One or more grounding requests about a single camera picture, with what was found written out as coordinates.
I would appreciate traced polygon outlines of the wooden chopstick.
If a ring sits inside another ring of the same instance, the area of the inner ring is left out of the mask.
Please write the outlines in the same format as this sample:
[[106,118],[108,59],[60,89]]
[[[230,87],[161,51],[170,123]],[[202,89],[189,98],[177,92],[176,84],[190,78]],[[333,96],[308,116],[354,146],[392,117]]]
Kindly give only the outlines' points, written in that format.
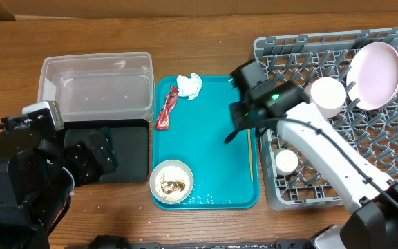
[[253,174],[253,157],[252,157],[252,141],[251,141],[251,130],[247,130],[247,139],[248,139],[248,154],[249,154],[249,171],[250,171],[250,180],[253,182],[254,174]]

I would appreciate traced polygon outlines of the white cup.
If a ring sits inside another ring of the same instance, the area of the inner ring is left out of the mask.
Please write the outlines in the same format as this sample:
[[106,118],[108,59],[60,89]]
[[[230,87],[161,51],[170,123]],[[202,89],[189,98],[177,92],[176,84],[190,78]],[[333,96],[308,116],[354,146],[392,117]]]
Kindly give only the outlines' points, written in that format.
[[276,172],[281,176],[292,174],[299,165],[297,155],[289,149],[277,149],[274,151]]

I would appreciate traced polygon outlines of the white tissue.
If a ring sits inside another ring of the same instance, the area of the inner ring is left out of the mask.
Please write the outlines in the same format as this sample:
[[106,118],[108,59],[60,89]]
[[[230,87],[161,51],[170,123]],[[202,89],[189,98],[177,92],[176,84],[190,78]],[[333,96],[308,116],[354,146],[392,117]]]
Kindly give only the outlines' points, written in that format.
[[192,73],[190,77],[179,75],[176,82],[178,95],[188,100],[197,98],[202,88],[202,79],[196,73]]

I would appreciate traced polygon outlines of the pink bowl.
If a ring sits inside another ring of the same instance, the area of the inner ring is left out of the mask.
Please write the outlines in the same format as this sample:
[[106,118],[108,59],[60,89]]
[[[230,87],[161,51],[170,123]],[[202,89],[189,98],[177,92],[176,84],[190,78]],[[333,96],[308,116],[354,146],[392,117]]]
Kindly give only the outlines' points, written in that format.
[[346,91],[340,81],[331,77],[322,77],[309,84],[304,92],[315,103],[324,118],[339,114],[346,99]]

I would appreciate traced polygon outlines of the red snack wrapper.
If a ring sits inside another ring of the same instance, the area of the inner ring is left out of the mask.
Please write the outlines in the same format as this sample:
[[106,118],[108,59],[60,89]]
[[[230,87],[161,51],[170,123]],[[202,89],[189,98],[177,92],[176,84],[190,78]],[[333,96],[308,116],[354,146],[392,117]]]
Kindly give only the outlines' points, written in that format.
[[179,91],[175,86],[171,86],[167,94],[161,111],[158,114],[155,122],[155,128],[159,131],[168,130],[170,127],[170,113],[178,102]]

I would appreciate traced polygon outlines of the grey bowl with food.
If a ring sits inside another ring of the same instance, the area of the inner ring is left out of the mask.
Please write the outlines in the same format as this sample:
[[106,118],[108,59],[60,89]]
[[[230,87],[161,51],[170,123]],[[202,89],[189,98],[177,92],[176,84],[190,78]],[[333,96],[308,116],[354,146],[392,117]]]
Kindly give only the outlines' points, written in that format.
[[178,204],[192,192],[194,177],[182,161],[166,160],[152,170],[149,185],[157,201],[168,205]]

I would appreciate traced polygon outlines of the large white plate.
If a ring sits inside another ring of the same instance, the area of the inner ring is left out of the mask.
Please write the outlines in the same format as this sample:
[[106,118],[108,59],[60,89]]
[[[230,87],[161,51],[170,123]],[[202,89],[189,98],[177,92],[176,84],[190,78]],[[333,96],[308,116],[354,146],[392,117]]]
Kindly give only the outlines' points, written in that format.
[[345,83],[360,109],[385,106],[398,93],[398,52],[384,42],[364,46],[353,57]]

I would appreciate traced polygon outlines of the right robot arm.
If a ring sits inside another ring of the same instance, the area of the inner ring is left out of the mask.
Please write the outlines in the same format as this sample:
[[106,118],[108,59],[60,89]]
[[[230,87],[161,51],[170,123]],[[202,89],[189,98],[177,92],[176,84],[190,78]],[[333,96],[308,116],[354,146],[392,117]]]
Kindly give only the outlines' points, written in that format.
[[230,105],[231,142],[246,129],[271,129],[295,146],[331,184],[351,214],[304,248],[398,248],[398,182],[357,152],[292,81],[276,84],[255,60],[231,72],[240,100]]

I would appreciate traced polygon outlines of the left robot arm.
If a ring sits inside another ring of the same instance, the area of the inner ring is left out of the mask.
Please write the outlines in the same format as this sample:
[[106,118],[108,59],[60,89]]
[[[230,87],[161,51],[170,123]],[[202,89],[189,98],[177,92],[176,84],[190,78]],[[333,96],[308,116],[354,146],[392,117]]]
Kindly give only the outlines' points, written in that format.
[[0,248],[49,248],[70,193],[117,168],[109,128],[65,146],[44,116],[3,118],[0,132]]

